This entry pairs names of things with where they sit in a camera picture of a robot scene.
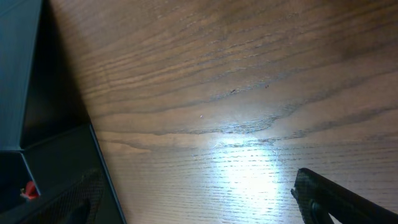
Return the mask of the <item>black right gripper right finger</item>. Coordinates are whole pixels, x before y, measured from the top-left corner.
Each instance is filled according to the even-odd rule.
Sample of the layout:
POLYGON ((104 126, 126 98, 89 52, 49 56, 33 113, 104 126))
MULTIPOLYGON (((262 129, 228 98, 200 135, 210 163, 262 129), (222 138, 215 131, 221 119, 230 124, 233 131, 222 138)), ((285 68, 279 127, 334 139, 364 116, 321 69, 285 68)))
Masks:
POLYGON ((334 183, 320 174, 301 168, 291 194, 305 224, 397 223, 397 214, 334 183))

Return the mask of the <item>orange handled pliers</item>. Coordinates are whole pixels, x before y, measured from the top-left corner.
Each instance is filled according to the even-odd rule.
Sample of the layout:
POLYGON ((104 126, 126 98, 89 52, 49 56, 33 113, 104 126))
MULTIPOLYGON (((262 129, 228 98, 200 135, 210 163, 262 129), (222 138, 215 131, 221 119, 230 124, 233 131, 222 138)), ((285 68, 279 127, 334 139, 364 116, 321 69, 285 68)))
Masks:
POLYGON ((37 191, 37 188, 35 186, 35 183, 30 180, 28 183, 26 183, 25 187, 21 189, 21 194, 20 196, 27 201, 33 200, 37 198, 40 194, 37 191))

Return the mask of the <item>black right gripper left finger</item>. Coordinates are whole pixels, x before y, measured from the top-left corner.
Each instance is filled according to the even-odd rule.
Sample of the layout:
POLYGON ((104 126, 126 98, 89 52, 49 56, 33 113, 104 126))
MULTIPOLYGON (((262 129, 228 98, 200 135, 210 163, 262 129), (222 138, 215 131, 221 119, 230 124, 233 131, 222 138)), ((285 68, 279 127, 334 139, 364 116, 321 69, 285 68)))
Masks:
POLYGON ((1 223, 94 223, 104 189, 102 173, 91 169, 2 213, 1 223))

